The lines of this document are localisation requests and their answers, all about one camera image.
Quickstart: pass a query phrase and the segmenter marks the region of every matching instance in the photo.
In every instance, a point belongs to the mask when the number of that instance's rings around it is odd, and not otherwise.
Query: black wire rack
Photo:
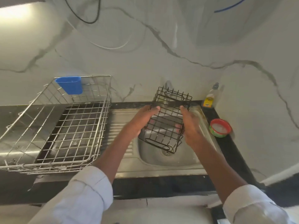
[[[182,143],[184,132],[180,106],[189,109],[191,100],[189,94],[159,87],[151,106],[160,106],[161,109],[157,115],[150,118],[138,138],[174,154]]]

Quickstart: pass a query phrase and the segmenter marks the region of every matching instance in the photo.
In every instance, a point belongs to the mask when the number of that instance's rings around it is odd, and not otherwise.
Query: rolled-up sleeve
[[[223,205],[224,213],[234,224],[293,224],[286,211],[253,185],[235,189]]]
[[[94,166],[87,166],[51,199],[29,224],[99,224],[102,213],[113,202],[107,176]]]

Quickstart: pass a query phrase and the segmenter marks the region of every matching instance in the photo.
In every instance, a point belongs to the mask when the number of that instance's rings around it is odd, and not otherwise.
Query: wire basket
[[[0,137],[0,169],[26,174],[76,172],[99,155],[111,76],[82,76],[68,95],[53,79]]]
[[[175,153],[183,138],[183,116],[179,107],[189,109],[192,97],[189,94],[159,87],[152,106],[160,106],[157,115],[150,118],[139,134],[139,139],[157,148]]]

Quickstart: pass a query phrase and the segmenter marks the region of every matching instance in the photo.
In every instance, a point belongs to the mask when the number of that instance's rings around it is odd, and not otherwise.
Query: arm
[[[103,211],[113,202],[111,183],[130,141],[160,109],[155,107],[148,110],[149,107],[147,105],[140,109],[93,166],[87,166],[77,173],[29,224],[100,223]]]
[[[185,141],[194,150],[210,176],[223,210],[234,224],[294,224],[281,207],[277,206],[257,187],[247,184],[201,134],[198,118],[181,106],[185,125]]]
[[[150,117],[160,110],[159,106],[151,110],[149,110],[149,107],[149,105],[146,105],[141,108],[134,118],[124,126],[101,157],[94,162],[94,166],[102,170],[111,183],[114,180],[121,159],[132,139],[138,136],[140,130],[150,120]]]
[[[220,200],[224,203],[235,189],[247,183],[201,134],[197,117],[183,106],[181,106],[181,113],[185,125],[186,143],[194,150],[215,185]]]

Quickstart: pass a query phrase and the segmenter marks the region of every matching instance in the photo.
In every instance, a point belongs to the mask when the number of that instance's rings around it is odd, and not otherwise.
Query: dish soap bottle
[[[219,83],[216,82],[213,85],[213,88],[210,90],[210,92],[206,96],[205,100],[202,102],[202,107],[205,107],[205,108],[212,108],[213,107],[213,103],[214,103],[215,98],[216,98],[216,96],[218,95],[218,92],[219,92],[218,87],[219,87]]]

